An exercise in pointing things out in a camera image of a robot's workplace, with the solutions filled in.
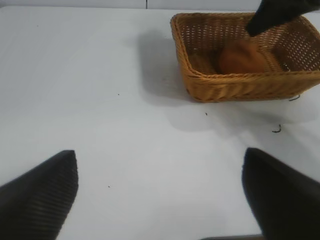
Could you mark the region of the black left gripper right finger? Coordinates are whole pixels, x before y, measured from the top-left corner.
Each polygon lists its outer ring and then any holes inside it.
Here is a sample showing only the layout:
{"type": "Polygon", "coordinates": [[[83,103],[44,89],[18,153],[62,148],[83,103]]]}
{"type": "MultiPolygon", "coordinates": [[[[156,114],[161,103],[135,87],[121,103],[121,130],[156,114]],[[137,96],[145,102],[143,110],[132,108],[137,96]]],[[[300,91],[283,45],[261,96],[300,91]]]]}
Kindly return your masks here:
{"type": "Polygon", "coordinates": [[[245,151],[242,187],[266,240],[320,238],[320,183],[258,149],[245,151]]]}

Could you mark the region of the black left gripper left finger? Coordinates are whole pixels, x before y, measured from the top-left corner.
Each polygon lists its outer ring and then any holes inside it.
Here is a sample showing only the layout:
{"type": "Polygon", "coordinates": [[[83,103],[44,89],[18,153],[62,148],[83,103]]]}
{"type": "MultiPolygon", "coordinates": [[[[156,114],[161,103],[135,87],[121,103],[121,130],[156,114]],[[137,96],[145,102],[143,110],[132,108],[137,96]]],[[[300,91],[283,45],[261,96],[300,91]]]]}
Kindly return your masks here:
{"type": "Polygon", "coordinates": [[[63,150],[0,187],[2,240],[55,240],[79,188],[74,150],[63,150]]]}

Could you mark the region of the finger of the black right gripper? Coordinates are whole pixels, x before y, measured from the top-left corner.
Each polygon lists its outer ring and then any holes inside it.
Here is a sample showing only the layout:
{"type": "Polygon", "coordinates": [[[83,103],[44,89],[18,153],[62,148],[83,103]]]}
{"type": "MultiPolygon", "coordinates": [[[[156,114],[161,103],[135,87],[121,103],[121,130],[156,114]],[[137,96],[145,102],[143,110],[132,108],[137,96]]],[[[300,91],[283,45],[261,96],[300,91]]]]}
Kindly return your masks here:
{"type": "Polygon", "coordinates": [[[319,9],[319,0],[263,0],[246,25],[246,31],[250,36],[257,36],[319,9]]]}

